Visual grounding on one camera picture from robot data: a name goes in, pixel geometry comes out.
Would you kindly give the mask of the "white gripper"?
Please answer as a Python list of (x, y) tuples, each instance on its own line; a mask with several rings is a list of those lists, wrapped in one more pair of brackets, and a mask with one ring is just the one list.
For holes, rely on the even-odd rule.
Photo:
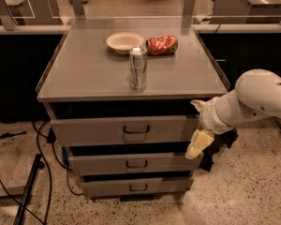
[(217, 114), (215, 105), (218, 100), (219, 97), (208, 101), (199, 99), (190, 101), (190, 104), (200, 113), (200, 125), (204, 129), (196, 129), (193, 133), (185, 152), (187, 159), (197, 158), (214, 141), (214, 135), (221, 135), (233, 130), (233, 127), (226, 125)]

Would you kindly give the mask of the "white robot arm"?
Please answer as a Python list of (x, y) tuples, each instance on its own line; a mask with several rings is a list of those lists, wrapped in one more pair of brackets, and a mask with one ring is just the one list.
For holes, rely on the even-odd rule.
[(193, 159), (212, 144), (215, 135), (222, 135), (242, 123), (267, 117), (281, 119), (281, 77), (264, 69), (243, 73), (232, 91), (208, 101), (193, 99), (191, 104), (200, 113), (200, 129), (196, 129), (185, 157)]

